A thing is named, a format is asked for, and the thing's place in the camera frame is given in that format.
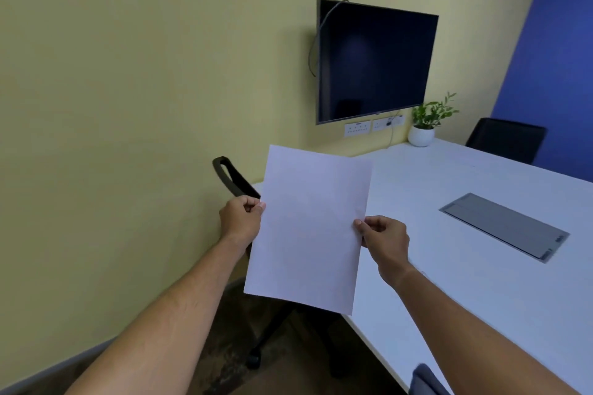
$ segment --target person's right arm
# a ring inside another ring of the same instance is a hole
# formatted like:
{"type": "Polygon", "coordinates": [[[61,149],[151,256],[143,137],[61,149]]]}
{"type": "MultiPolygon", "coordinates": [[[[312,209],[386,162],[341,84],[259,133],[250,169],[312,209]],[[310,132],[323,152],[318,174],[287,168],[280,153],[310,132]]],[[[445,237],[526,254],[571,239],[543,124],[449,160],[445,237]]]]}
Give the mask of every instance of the person's right arm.
{"type": "Polygon", "coordinates": [[[450,299],[408,261],[406,226],[355,221],[363,245],[395,289],[455,395],[577,394],[533,357],[450,299]]]}

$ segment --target chair backrest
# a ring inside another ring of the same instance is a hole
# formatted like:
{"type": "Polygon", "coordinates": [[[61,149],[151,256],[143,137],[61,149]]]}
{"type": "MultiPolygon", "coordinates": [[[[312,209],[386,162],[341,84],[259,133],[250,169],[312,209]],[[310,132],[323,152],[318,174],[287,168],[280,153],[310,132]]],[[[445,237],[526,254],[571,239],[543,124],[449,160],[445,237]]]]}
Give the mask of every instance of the chair backrest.
{"type": "Polygon", "coordinates": [[[532,164],[547,129],[528,123],[482,118],[467,140],[467,147],[520,163],[532,164]]]}
{"type": "Polygon", "coordinates": [[[260,198],[259,193],[251,186],[243,175],[231,164],[231,160],[225,156],[219,156],[212,160],[212,166],[226,189],[230,190],[235,197],[248,195],[249,197],[260,198]]]}
{"type": "Polygon", "coordinates": [[[451,395],[426,364],[420,364],[411,376],[409,395],[451,395]]]}

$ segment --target wall socket panel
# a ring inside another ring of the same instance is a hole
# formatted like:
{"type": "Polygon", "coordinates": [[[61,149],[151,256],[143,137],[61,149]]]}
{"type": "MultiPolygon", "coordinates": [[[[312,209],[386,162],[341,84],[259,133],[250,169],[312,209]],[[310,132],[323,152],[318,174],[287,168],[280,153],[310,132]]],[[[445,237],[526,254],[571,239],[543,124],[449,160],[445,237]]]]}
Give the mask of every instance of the wall socket panel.
{"type": "Polygon", "coordinates": [[[344,125],[344,137],[367,134],[371,132],[371,121],[347,123],[344,125]]]}
{"type": "Polygon", "coordinates": [[[376,121],[373,121],[373,123],[372,123],[372,130],[373,131],[381,131],[386,128],[399,127],[400,125],[404,124],[405,120],[406,120],[406,117],[403,115],[389,116],[388,118],[377,119],[376,121]]]}

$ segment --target floor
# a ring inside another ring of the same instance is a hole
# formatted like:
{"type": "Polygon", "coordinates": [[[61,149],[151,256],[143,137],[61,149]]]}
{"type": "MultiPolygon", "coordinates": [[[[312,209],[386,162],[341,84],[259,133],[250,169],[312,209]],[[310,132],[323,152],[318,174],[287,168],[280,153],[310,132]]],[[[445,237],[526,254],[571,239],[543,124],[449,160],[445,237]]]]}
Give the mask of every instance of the floor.
{"type": "MultiPolygon", "coordinates": [[[[329,327],[329,333],[345,358],[345,378],[330,376],[321,341],[297,312],[262,349],[260,369],[248,370],[244,365],[248,351],[283,303],[243,294],[241,285],[227,290],[187,395],[404,394],[341,317],[329,327]]],[[[64,369],[19,395],[61,395],[91,363],[64,369]]]]}

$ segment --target wall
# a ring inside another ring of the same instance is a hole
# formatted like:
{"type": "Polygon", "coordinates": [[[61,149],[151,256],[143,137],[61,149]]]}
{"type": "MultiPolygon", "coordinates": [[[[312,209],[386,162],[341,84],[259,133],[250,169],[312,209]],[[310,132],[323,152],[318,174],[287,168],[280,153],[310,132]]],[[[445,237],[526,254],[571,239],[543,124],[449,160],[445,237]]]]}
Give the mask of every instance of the wall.
{"type": "MultiPolygon", "coordinates": [[[[352,1],[441,15],[427,98],[459,92],[440,134],[465,140],[531,0],[352,1]]],[[[271,143],[389,142],[314,125],[315,0],[0,7],[0,387],[116,335],[203,254],[229,197],[214,157],[257,181],[271,143]]]]}
{"type": "Polygon", "coordinates": [[[536,166],[593,182],[593,0],[534,0],[493,116],[547,127],[536,166]]]}

